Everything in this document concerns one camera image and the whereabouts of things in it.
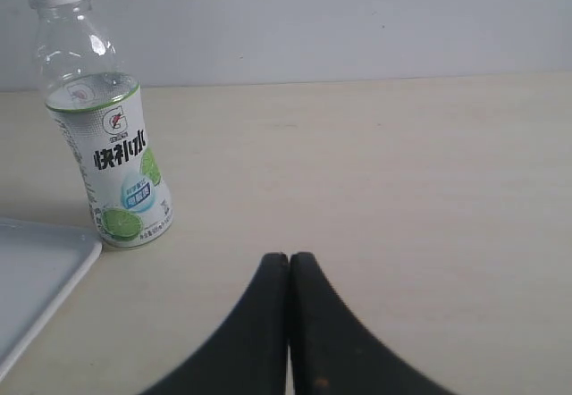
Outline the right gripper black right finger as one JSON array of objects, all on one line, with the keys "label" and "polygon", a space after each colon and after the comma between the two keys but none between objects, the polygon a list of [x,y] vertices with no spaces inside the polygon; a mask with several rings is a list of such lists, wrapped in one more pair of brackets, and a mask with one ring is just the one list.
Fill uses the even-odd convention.
[{"label": "right gripper black right finger", "polygon": [[449,394],[356,318],[315,256],[290,259],[290,361],[296,394]]}]

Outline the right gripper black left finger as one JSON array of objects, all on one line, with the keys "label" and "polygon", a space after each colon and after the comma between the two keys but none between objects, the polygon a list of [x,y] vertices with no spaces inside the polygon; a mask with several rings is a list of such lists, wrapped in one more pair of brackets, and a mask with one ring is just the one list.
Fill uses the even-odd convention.
[{"label": "right gripper black left finger", "polygon": [[146,394],[283,394],[288,337],[289,260],[263,255],[240,300],[219,328]]}]

